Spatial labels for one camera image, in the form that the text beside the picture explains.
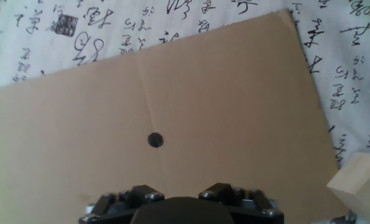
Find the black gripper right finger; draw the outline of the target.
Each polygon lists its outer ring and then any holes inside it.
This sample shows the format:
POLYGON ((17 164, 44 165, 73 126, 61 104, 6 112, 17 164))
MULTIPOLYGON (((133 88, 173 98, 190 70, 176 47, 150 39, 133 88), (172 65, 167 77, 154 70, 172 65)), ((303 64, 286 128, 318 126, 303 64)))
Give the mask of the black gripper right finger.
POLYGON ((284 224, 284 213, 259 189, 216 183, 200 192, 198 198, 224 206, 235 224, 284 224))

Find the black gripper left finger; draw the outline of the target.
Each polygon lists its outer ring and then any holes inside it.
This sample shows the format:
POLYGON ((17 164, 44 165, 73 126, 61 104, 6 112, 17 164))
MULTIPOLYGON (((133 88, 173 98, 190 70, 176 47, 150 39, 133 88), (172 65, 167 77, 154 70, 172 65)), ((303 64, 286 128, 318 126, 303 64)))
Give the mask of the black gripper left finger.
POLYGON ((78 224, 130 224, 135 213, 144 205, 165 199, 165 195, 148 185, 137 185, 131 190, 102 195, 78 224))

